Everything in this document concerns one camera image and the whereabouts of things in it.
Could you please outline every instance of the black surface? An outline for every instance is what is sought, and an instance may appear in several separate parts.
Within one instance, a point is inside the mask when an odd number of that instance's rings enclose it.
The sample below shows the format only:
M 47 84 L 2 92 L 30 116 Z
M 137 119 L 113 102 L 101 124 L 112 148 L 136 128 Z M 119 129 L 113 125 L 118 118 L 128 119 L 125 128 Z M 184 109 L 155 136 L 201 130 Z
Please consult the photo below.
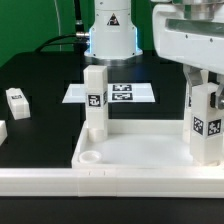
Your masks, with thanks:
M 85 120 L 84 104 L 62 104 L 71 83 L 83 83 L 87 66 L 77 53 L 22 53 L 0 69 L 0 120 L 8 138 L 0 147 L 0 167 L 69 168 Z M 185 78 L 182 65 L 145 52 L 141 63 L 109 69 L 110 83 L 151 82 L 156 103 L 109 105 L 111 119 L 183 118 Z M 5 90 L 21 88 L 31 118 L 14 120 Z
M 16 55 L 0 69 L 0 120 L 9 137 L 0 148 L 1 167 L 70 167 L 83 121 L 84 105 L 62 105 L 70 83 L 82 83 L 86 67 L 79 54 Z M 151 82 L 155 104 L 113 104 L 110 118 L 181 119 L 185 80 L 182 66 L 145 52 L 141 64 L 109 71 L 110 82 Z M 14 121 L 5 89 L 22 88 L 31 119 Z M 220 224 L 222 199 L 2 197 L 0 223 L 23 224 Z

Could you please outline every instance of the white plastic platform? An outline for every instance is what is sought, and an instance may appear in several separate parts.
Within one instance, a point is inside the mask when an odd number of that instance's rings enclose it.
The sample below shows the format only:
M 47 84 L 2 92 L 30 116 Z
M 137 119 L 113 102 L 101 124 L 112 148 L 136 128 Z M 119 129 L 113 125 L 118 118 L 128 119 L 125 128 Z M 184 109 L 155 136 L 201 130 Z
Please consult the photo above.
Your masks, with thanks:
M 84 124 L 72 169 L 0 169 L 0 195 L 224 198 L 223 164 L 194 165 L 182 121 L 109 120 L 108 128 L 108 140 L 93 145 Z M 91 150 L 102 160 L 80 163 Z

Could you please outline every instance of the circular hole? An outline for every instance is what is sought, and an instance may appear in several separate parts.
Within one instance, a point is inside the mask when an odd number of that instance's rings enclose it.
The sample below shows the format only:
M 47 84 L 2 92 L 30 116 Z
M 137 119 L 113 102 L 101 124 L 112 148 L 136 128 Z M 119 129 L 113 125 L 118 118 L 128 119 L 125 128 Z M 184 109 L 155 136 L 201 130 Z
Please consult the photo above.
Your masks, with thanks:
M 101 159 L 102 155 L 97 151 L 86 151 L 79 155 L 80 163 L 99 163 Z

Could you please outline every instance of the green wall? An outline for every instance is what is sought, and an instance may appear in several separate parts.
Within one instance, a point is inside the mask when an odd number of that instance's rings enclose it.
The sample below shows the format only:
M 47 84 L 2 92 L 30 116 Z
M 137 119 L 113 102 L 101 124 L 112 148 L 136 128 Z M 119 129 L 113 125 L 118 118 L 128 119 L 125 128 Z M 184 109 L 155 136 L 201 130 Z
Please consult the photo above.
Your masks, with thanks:
M 73 0 L 57 0 L 62 34 L 73 33 Z M 94 0 L 80 0 L 85 29 L 94 22 Z M 132 0 L 132 20 L 139 30 L 139 45 L 153 49 L 151 6 L 148 0 Z M 44 41 L 58 36 L 54 0 L 0 0 L 0 66 L 13 55 L 33 51 Z

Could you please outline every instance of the white block with marker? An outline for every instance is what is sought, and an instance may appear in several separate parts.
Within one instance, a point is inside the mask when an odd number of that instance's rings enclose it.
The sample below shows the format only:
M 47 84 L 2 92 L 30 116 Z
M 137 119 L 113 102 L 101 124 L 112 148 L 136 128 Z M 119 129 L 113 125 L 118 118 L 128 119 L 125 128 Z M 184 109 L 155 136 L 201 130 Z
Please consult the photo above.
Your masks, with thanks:
M 29 118 L 30 108 L 21 89 L 11 88 L 6 90 L 7 101 L 15 120 Z
M 214 83 L 192 89 L 190 152 L 201 165 L 217 165 L 222 160 L 224 112 L 210 106 L 211 93 L 217 89 Z
M 103 141 L 108 133 L 107 67 L 88 66 L 84 70 L 84 83 L 89 139 L 93 142 Z

